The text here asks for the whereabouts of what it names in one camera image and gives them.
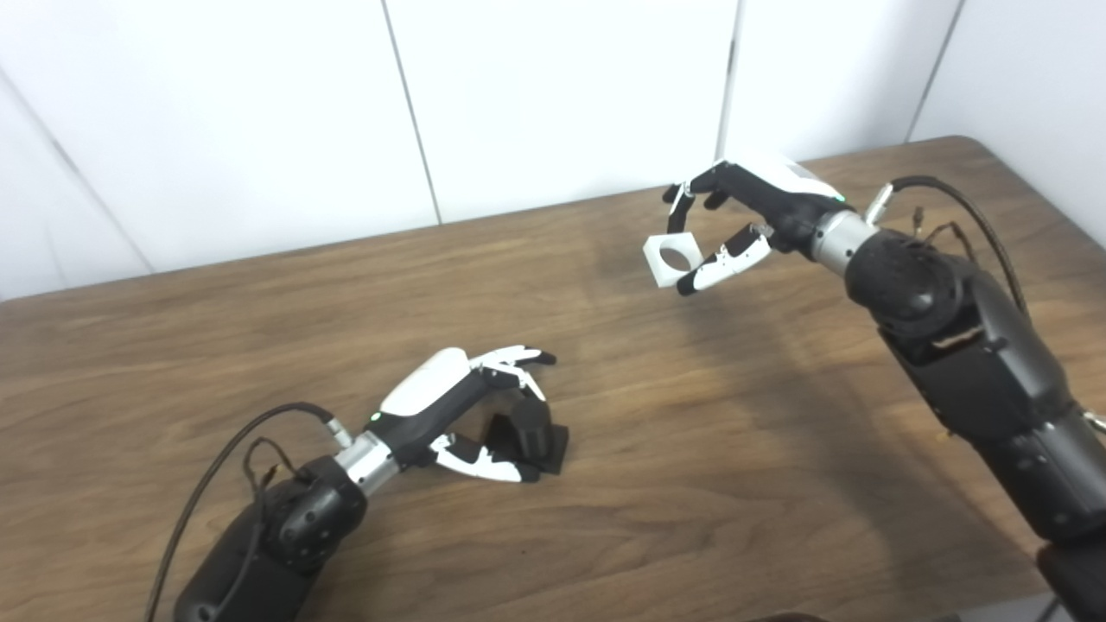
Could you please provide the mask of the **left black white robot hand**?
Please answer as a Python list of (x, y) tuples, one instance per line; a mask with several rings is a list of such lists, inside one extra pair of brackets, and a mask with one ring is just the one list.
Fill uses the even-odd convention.
[[(555, 363), (556, 355), (525, 344), (479, 357), (459, 348), (435, 353), (392, 390), (365, 425), (363, 435), (377, 453), (372, 475), (382, 475), (385, 466), (429, 465), (500, 483), (561, 475), (568, 429), (550, 419), (547, 398), (526, 369)], [(487, 395), (507, 390), (517, 390), (522, 400), (490, 422), (486, 440), (450, 429)]]

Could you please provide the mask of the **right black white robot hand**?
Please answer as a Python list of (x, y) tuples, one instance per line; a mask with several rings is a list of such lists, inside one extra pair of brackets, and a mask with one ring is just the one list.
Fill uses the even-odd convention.
[(693, 296), (754, 267), (771, 251), (799, 251), (808, 257), (818, 225), (835, 212), (851, 212), (844, 197), (797, 164), (742, 165), (721, 159), (688, 182), (676, 182), (664, 190), (669, 205), (667, 232), (684, 232), (696, 196), (703, 194), (703, 208), (714, 210), (734, 200), (757, 212), (763, 221), (747, 225), (714, 255), (680, 276), (675, 287), (680, 296)]

